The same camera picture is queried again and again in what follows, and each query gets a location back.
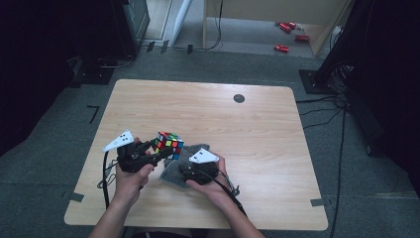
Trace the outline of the black square stand base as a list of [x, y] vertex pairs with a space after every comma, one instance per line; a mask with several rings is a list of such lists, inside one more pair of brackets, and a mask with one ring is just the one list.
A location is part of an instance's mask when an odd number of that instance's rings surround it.
[[328, 80], [317, 70], [300, 69], [298, 72], [307, 94], [335, 94]]

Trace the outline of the white board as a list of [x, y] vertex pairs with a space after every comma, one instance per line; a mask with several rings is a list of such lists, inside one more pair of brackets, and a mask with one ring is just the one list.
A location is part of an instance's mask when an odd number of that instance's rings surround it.
[[179, 11], [178, 11], [178, 13], [176, 15], [176, 18], [175, 18], [172, 37], [169, 40], [169, 42], [172, 45], [174, 45], [175, 42], [176, 42], [176, 40], [177, 40], [177, 37], [179, 35], [179, 32], [180, 32], [180, 30], [181, 30], [181, 28], [183, 26], [184, 20], [185, 20], [185, 18], [187, 16], [187, 13], [189, 11], [189, 8], [190, 8], [190, 6], [192, 4], [192, 1], [193, 0], [182, 0], [182, 4], [181, 4], [180, 9], [179, 9]]

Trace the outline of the person's right hand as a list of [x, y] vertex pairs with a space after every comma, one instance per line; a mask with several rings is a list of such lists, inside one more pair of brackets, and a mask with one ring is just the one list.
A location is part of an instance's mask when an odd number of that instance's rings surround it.
[[219, 173], [215, 181], [211, 181], [208, 184], [200, 185], [194, 180], [189, 179], [186, 184], [193, 188], [196, 191], [203, 193], [215, 206], [217, 206], [222, 211], [230, 211], [237, 209], [238, 206], [230, 195], [222, 188], [222, 185], [225, 188], [229, 188], [228, 183], [228, 174], [226, 171], [225, 159], [217, 154], [219, 161], [217, 162], [217, 167]]

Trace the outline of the multicoloured puzzle cube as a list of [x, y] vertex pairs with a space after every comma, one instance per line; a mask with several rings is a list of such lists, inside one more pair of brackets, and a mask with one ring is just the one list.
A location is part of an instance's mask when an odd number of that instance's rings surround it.
[[168, 156], [169, 159], [178, 160], [184, 141], [175, 133], [159, 131], [157, 137], [152, 141], [152, 148], [156, 153], [160, 153], [163, 149], [173, 148], [173, 154]]

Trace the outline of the person's left hand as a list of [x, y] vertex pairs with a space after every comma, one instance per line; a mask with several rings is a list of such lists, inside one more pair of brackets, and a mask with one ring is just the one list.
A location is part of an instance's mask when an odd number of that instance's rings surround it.
[[155, 170], [153, 165], [147, 164], [136, 173], [123, 172], [116, 166], [116, 189], [112, 204], [124, 207], [133, 206], [140, 197], [141, 189], [149, 181], [149, 175]]

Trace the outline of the wooden furniture frame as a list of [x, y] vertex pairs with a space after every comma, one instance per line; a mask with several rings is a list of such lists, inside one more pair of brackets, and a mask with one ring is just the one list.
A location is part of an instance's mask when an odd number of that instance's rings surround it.
[[[354, 0], [204, 0], [203, 17], [279, 21], [301, 24], [309, 46], [318, 56], [328, 37], [351, 9]], [[203, 39], [206, 39], [206, 20]]]

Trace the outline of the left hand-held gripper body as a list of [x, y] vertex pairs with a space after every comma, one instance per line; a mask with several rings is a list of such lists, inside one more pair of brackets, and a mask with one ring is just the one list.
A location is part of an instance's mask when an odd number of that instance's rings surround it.
[[130, 130], [124, 131], [116, 139], [106, 145], [102, 151], [107, 153], [117, 150], [117, 162], [123, 172], [136, 173], [143, 166], [150, 164], [153, 155], [137, 152], [137, 143]]

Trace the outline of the grey cloth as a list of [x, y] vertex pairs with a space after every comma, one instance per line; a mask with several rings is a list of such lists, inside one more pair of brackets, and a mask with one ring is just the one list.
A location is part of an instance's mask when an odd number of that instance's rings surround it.
[[184, 176], [180, 171], [179, 167], [189, 166], [189, 158], [197, 153], [200, 149], [209, 150], [208, 144], [196, 144], [191, 146], [184, 146], [181, 149], [178, 159], [165, 159], [163, 161], [164, 169], [160, 174], [159, 178], [171, 185], [188, 188], [185, 183]]

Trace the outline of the black flat stand base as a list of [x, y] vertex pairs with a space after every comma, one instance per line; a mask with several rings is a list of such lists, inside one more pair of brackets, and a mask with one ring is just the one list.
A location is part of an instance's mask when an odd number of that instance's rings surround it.
[[68, 62], [74, 72], [74, 77], [69, 87], [79, 88], [82, 84], [108, 85], [114, 69], [102, 65], [90, 65], [80, 57], [75, 57]]

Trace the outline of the black cabinet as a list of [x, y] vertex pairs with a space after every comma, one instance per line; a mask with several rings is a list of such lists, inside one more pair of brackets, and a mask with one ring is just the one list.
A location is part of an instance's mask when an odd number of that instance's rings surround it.
[[134, 57], [150, 23], [146, 0], [110, 0], [117, 31], [117, 56]]

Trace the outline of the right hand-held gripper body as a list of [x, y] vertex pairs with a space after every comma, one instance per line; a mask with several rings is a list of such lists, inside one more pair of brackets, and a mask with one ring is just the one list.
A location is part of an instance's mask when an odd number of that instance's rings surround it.
[[218, 162], [218, 156], [201, 148], [190, 156], [185, 163], [181, 163], [178, 168], [185, 180], [191, 179], [204, 185], [217, 177], [219, 173]]

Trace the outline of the black angled floor tape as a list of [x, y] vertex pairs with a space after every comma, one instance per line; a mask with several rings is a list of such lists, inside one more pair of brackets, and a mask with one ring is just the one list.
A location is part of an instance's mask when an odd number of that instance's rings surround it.
[[96, 116], [97, 116], [97, 113], [98, 113], [98, 111], [100, 109], [100, 106], [98, 106], [98, 105], [87, 105], [87, 108], [93, 110], [93, 114], [92, 114], [92, 116], [91, 116], [91, 118], [89, 120], [89, 124], [92, 124], [93, 121], [95, 120]]

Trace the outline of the black slanted stand post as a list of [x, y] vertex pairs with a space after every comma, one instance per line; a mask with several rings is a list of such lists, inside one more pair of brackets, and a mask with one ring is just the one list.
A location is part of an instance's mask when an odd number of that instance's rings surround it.
[[355, 65], [366, 46], [370, 16], [376, 0], [356, 0], [337, 43], [314, 73], [312, 85], [324, 88], [332, 73], [342, 65]]

